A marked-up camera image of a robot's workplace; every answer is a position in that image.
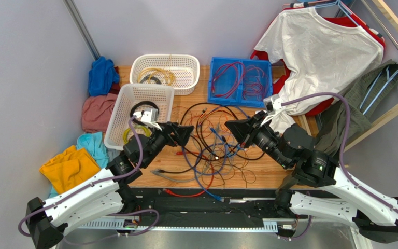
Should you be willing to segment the white oval basket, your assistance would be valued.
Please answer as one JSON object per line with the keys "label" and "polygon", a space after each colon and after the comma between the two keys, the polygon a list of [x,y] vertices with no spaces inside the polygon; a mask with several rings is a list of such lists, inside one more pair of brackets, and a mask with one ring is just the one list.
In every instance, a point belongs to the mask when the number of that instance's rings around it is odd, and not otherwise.
{"label": "white oval basket", "polygon": [[199,81],[200,62],[188,54],[145,54],[133,62],[129,82],[139,84],[146,75],[172,87],[175,95],[189,95]]}

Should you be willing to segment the blue divided bin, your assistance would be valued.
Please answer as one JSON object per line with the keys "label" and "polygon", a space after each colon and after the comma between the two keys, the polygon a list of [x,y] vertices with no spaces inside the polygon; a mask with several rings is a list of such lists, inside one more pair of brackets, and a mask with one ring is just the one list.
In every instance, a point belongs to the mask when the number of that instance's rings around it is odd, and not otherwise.
{"label": "blue divided bin", "polygon": [[272,93],[272,65],[269,61],[212,58],[208,103],[263,108],[263,99]]}

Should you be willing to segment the grey cloth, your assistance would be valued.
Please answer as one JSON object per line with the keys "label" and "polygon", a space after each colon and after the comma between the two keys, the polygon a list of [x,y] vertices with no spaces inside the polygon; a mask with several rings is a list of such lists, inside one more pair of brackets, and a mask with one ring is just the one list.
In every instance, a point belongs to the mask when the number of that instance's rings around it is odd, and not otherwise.
{"label": "grey cloth", "polygon": [[120,154],[120,150],[107,149],[108,162],[112,162]]}

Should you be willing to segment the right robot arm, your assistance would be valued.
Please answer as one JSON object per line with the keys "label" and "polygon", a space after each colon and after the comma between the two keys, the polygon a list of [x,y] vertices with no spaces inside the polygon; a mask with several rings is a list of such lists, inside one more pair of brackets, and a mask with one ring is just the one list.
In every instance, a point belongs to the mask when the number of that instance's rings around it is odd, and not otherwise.
{"label": "right robot arm", "polygon": [[255,145],[292,170],[276,190],[273,209],[280,217],[330,219],[375,242],[398,241],[398,197],[387,197],[347,175],[332,157],[315,149],[315,139],[299,125],[275,132],[261,111],[225,126],[241,148]]}

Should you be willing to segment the black coil in oval basket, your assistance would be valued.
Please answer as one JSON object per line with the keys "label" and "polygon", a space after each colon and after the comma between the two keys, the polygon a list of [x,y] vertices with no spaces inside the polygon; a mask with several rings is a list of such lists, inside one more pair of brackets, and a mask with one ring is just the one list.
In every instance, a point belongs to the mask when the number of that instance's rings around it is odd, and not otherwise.
{"label": "black coil in oval basket", "polygon": [[140,84],[157,84],[157,85],[161,85],[162,82],[155,76],[152,75],[146,75],[145,77],[143,77],[140,82]]}

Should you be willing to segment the pink cloth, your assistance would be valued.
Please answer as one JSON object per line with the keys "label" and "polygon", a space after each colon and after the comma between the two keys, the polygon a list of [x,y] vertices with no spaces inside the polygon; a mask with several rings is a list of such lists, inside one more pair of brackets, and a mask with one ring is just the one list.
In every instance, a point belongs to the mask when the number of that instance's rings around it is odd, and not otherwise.
{"label": "pink cloth", "polygon": [[82,107],[82,130],[88,133],[106,132],[117,97],[112,93],[89,97]]}

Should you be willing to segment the yellow cloth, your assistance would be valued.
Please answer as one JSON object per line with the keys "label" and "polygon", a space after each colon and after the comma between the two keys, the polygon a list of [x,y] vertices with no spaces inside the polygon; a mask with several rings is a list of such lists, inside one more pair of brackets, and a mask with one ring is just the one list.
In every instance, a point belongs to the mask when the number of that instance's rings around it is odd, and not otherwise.
{"label": "yellow cloth", "polygon": [[100,166],[89,152],[85,148],[77,149],[75,145],[53,157],[39,169],[52,185],[51,197],[78,186],[100,170]]}

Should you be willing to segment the olive green garment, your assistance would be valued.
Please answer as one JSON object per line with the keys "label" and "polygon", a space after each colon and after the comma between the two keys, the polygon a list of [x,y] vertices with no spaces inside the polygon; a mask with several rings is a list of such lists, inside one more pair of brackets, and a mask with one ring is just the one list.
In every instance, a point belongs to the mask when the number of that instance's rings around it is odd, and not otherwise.
{"label": "olive green garment", "polygon": [[[398,84],[398,63],[389,60],[363,73],[345,91],[350,108],[348,138],[371,127],[370,118],[377,106]],[[321,113],[322,127],[316,137],[315,149],[334,156],[343,141],[346,127],[346,109],[342,101]]]}

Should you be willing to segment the blue cloth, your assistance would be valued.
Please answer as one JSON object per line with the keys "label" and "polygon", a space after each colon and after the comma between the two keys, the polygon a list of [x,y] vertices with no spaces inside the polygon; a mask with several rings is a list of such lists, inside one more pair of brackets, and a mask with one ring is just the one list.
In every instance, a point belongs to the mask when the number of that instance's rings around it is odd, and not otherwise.
{"label": "blue cloth", "polygon": [[116,72],[113,61],[101,56],[92,63],[89,71],[89,96],[107,95],[112,85],[119,82],[120,75]]}

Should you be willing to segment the white rectangular basket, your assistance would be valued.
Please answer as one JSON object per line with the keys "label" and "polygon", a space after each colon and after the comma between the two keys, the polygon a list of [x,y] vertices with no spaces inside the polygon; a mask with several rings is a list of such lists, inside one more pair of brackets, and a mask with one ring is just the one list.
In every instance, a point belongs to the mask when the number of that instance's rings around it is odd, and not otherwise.
{"label": "white rectangular basket", "polygon": [[140,102],[149,101],[159,108],[157,122],[168,122],[174,100],[174,89],[170,86],[155,84],[126,84],[121,87],[113,108],[104,145],[108,149],[122,150],[123,135],[129,128],[128,120],[132,108]]}

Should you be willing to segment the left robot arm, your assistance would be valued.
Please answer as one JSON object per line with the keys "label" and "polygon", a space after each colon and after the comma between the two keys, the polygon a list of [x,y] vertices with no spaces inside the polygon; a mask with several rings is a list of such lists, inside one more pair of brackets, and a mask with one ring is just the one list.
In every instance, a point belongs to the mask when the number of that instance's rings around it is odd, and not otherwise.
{"label": "left robot arm", "polygon": [[102,216],[137,215],[136,196],[129,184],[142,176],[142,169],[165,146],[186,146],[193,130],[194,126],[170,121],[154,123],[150,136],[133,130],[119,156],[94,176],[53,198],[29,201],[19,232],[30,237],[35,248],[52,248],[71,231]]}

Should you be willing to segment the wooden clothes rack frame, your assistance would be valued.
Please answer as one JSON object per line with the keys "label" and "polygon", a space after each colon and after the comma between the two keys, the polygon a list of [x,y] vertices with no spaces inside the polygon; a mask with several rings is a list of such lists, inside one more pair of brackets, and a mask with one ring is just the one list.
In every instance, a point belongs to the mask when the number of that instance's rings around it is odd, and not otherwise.
{"label": "wooden clothes rack frame", "polygon": [[285,103],[270,127],[280,133],[298,115],[320,114],[315,149],[335,155],[343,139],[371,128],[370,117],[398,83],[398,63],[384,62],[385,44],[356,17],[325,18],[315,7],[278,14],[254,50],[287,73],[274,84]]}

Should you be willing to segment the cyan cloth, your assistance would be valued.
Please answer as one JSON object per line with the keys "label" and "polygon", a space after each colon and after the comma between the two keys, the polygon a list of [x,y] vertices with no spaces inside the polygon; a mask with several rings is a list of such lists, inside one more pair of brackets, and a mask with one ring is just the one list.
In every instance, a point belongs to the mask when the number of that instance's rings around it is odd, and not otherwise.
{"label": "cyan cloth", "polygon": [[105,168],[108,163],[107,148],[102,142],[102,138],[101,132],[86,133],[78,137],[75,145],[77,149],[85,148],[101,169]]}

